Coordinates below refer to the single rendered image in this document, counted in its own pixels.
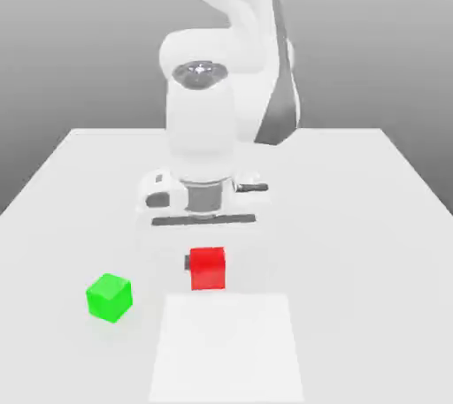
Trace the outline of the small red cube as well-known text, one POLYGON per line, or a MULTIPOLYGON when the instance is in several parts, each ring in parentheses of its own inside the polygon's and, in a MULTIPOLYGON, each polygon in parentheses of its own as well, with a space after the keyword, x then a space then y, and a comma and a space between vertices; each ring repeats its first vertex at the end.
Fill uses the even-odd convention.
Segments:
POLYGON ((222 247, 192 248, 189 254, 192 290, 226 287, 226 256, 222 247))

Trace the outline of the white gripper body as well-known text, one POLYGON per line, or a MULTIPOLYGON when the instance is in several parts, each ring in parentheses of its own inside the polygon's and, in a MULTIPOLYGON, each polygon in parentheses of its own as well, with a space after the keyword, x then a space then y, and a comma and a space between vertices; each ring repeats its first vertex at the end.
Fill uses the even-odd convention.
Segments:
POLYGON ((152 217, 140 227, 142 248, 232 247, 259 240, 265 221, 253 214, 210 218, 152 217))

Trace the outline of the small green cube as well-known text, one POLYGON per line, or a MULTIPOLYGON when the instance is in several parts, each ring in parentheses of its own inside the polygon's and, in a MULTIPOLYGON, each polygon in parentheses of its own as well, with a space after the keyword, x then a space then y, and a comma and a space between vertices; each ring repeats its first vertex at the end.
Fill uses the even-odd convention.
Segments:
POLYGON ((86 297, 90 315, 115 324, 133 305, 131 281, 105 273, 87 288, 86 297))

